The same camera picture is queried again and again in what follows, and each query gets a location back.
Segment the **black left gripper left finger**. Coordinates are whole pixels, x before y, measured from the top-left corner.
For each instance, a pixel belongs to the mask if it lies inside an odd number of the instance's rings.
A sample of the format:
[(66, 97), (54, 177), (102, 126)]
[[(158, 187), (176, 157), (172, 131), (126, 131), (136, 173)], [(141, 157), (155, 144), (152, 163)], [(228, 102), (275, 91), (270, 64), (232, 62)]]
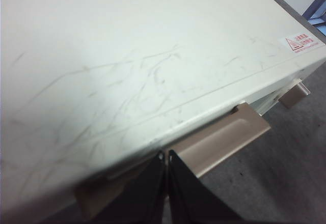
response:
[(101, 213), (104, 223), (162, 223), (165, 155), (159, 152)]

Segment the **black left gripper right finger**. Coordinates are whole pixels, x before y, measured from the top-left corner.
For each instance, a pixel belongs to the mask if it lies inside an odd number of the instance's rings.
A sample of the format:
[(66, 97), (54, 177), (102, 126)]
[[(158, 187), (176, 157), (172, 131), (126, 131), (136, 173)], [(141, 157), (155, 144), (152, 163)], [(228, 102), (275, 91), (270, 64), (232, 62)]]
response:
[(173, 223), (240, 223), (244, 219), (215, 196), (173, 150), (168, 163)]

